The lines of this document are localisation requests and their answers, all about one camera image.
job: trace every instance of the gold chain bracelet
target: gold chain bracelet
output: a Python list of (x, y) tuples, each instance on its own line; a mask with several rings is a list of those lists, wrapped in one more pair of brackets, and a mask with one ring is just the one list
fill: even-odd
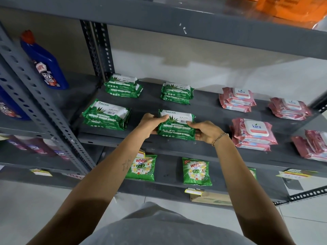
[(225, 135), (227, 135), (228, 136), (228, 133), (223, 133), (223, 134), (221, 134), (219, 137), (217, 137), (212, 143), (211, 143), (211, 145), (212, 146), (215, 146), (215, 142), (217, 142), (219, 139), (221, 139), (223, 136), (225, 136)]

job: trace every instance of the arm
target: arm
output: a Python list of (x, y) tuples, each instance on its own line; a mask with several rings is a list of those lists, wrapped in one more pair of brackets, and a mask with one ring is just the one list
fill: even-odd
[[(210, 121), (189, 126), (199, 129), (196, 139), (211, 144), (224, 133)], [(271, 199), (253, 177), (228, 136), (215, 142), (228, 193), (245, 237), (258, 245), (295, 244)]]
[(166, 121), (145, 114), (140, 124), (71, 191), (43, 229), (27, 245), (78, 245), (92, 234), (123, 182), (142, 143)]

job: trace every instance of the hand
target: hand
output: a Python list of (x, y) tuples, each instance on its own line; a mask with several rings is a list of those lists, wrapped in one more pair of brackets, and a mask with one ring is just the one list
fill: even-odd
[(157, 126), (165, 122), (169, 118), (169, 115), (166, 114), (160, 118), (155, 118), (153, 114), (146, 113), (143, 118), (141, 119), (139, 125), (137, 126), (138, 129), (141, 129), (144, 134), (149, 137), (150, 134), (157, 134), (155, 129)]
[(222, 129), (216, 126), (211, 121), (204, 121), (201, 123), (192, 123), (190, 121), (187, 124), (195, 129), (199, 129), (201, 132), (195, 134), (195, 139), (204, 141), (206, 143), (212, 144), (212, 142), (224, 133)]

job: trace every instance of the blue plastic bottle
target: blue plastic bottle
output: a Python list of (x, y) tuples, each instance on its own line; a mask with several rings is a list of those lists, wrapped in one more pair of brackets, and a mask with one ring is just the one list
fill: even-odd
[(35, 43), (34, 35), (30, 30), (22, 33), (20, 43), (26, 54), (33, 60), (36, 69), (43, 76), (49, 88), (69, 88), (69, 84), (56, 58), (46, 49)]
[(0, 111), (5, 115), (19, 120), (30, 120), (30, 117), (20, 108), (20, 106), (10, 97), (0, 86)]

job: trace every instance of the red bottle cap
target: red bottle cap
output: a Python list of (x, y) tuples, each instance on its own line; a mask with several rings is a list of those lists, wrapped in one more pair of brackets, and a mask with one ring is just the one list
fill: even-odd
[(35, 43), (35, 38), (31, 30), (24, 31), (21, 35), (21, 39), (22, 41), (30, 45)]

